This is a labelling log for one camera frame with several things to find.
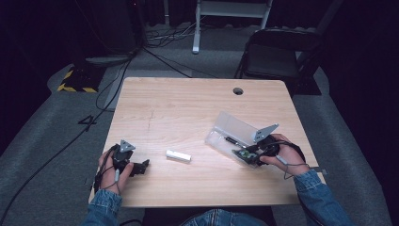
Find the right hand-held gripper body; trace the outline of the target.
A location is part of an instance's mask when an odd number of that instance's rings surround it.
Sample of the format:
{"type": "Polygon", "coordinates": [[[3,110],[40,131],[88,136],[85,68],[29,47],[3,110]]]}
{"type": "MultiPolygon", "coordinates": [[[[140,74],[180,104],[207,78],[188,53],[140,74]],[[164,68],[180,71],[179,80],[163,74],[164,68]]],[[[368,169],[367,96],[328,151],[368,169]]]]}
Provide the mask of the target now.
{"type": "Polygon", "coordinates": [[[256,157],[260,157],[261,155],[275,156],[279,152],[277,140],[271,135],[278,127],[279,125],[275,123],[255,132],[253,136],[253,145],[257,144],[260,148],[255,152],[256,157]]]}

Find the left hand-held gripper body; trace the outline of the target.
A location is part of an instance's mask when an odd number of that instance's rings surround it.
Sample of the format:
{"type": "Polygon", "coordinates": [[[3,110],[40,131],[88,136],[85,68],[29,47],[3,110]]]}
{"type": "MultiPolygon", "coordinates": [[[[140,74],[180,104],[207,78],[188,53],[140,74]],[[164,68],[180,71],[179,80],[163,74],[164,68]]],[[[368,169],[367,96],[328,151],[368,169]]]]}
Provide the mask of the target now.
{"type": "Polygon", "coordinates": [[[120,175],[130,162],[130,158],[136,147],[128,141],[122,139],[119,144],[115,145],[113,152],[113,166],[117,175],[120,175]]]}

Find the black pen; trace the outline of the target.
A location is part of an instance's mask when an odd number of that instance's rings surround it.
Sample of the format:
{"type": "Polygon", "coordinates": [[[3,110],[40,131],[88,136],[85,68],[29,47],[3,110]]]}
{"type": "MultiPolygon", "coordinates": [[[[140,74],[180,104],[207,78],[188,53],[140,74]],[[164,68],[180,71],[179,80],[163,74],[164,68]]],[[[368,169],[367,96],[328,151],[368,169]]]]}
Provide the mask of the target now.
{"type": "Polygon", "coordinates": [[[232,138],[232,137],[224,137],[224,138],[225,138],[225,140],[228,141],[229,143],[231,143],[231,144],[233,144],[233,145],[235,145],[235,146],[237,146],[237,147],[240,147],[241,149],[246,149],[246,148],[247,148],[247,146],[246,146],[245,144],[240,143],[239,141],[235,140],[235,139],[232,138]]]}

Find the clear plastic pencil case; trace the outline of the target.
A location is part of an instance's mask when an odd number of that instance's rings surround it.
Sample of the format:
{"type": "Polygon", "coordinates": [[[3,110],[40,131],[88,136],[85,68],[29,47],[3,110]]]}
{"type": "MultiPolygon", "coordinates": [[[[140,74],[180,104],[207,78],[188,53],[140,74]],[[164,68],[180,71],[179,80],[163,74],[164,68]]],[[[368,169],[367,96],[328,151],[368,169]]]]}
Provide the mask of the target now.
{"type": "Polygon", "coordinates": [[[250,164],[250,160],[242,160],[236,156],[232,150],[243,150],[228,141],[224,137],[232,137],[240,143],[245,144],[247,147],[254,144],[253,136],[257,129],[250,124],[240,121],[233,115],[227,112],[220,112],[215,124],[211,129],[210,133],[205,139],[205,143],[210,145],[215,150],[224,154],[230,159],[234,159],[237,163],[242,166],[249,166],[256,168],[250,164]]]}

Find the person's left hand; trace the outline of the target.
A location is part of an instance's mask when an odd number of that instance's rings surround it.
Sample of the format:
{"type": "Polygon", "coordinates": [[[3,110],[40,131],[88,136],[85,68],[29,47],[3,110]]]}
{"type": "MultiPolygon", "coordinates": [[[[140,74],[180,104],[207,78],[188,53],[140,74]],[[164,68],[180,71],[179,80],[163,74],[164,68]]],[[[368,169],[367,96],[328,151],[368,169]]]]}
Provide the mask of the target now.
{"type": "Polygon", "coordinates": [[[123,172],[120,174],[119,180],[116,182],[115,181],[116,171],[113,166],[111,153],[103,153],[101,155],[101,157],[99,158],[99,166],[101,166],[102,163],[105,163],[105,166],[104,166],[103,179],[100,184],[100,189],[111,191],[115,194],[120,195],[126,186],[130,173],[133,170],[134,164],[129,163],[125,167],[123,172]]]}

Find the person's right hand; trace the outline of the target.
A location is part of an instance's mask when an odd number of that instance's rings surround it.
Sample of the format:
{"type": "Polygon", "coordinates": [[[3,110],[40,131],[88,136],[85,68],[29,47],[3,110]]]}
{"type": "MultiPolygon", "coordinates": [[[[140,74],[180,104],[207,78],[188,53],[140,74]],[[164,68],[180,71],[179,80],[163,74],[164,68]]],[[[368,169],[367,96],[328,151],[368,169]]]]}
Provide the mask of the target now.
{"type": "Polygon", "coordinates": [[[280,144],[279,146],[279,157],[263,155],[260,157],[260,160],[283,170],[286,176],[297,176],[310,170],[310,167],[303,161],[294,148],[285,144],[280,144]]]}

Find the white rectangular eraser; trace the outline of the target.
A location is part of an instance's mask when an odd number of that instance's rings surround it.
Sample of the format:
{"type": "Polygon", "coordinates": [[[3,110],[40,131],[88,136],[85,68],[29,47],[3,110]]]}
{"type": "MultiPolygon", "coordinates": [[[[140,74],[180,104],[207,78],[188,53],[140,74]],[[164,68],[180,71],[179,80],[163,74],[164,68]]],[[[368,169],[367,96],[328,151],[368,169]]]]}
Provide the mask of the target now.
{"type": "Polygon", "coordinates": [[[191,156],[189,154],[179,153],[179,152],[172,151],[172,150],[167,150],[166,151],[166,157],[172,158],[172,159],[178,160],[178,161],[183,161],[183,162],[190,162],[191,161],[191,156]]]}

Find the person's legs in jeans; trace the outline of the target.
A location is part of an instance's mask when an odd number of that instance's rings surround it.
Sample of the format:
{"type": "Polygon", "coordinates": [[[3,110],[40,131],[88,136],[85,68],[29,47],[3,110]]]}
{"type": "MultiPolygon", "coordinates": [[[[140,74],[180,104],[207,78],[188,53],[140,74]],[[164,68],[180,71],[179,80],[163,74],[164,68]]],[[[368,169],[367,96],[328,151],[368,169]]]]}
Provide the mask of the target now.
{"type": "Polygon", "coordinates": [[[268,226],[264,221],[244,213],[211,209],[186,219],[179,226],[268,226]]]}

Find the black folding chair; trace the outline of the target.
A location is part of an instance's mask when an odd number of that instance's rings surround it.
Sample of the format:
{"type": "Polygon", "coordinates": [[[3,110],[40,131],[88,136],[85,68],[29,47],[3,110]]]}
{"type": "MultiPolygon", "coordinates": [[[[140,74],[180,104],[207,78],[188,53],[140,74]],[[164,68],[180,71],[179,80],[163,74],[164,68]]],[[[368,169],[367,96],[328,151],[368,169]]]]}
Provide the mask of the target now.
{"type": "Polygon", "coordinates": [[[319,94],[313,75],[322,47],[322,36],[312,29],[267,27],[250,36],[234,77],[279,80],[291,96],[319,94]]]}

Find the black yellow striped stand base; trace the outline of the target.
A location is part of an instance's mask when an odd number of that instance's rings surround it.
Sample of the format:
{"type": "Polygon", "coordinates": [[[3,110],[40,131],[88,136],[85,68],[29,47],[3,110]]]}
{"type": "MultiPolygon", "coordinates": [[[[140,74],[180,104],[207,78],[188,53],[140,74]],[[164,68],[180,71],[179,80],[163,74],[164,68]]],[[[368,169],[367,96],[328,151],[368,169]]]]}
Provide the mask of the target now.
{"type": "Polygon", "coordinates": [[[87,70],[70,67],[58,86],[58,91],[88,92],[99,91],[106,68],[89,67],[87,70]]]}

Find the dark equipment stand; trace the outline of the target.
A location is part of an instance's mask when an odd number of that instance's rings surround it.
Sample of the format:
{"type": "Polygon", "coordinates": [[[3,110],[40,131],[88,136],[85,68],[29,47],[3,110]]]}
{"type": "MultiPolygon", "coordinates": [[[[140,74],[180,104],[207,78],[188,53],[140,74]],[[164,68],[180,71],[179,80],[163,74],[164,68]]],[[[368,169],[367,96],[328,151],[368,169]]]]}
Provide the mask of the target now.
{"type": "Polygon", "coordinates": [[[109,57],[133,58],[144,42],[138,0],[73,0],[109,57]]]}

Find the white metal desk frame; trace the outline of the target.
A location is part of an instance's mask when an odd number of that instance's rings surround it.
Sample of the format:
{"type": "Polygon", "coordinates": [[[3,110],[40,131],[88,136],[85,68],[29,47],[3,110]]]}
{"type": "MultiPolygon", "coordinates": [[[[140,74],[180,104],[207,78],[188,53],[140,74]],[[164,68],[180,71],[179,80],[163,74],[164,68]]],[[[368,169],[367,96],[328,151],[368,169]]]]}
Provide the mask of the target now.
{"type": "Polygon", "coordinates": [[[192,53],[200,52],[200,20],[202,16],[225,16],[261,19],[260,28],[264,29],[274,0],[264,3],[217,2],[197,0],[195,33],[192,53]]]}

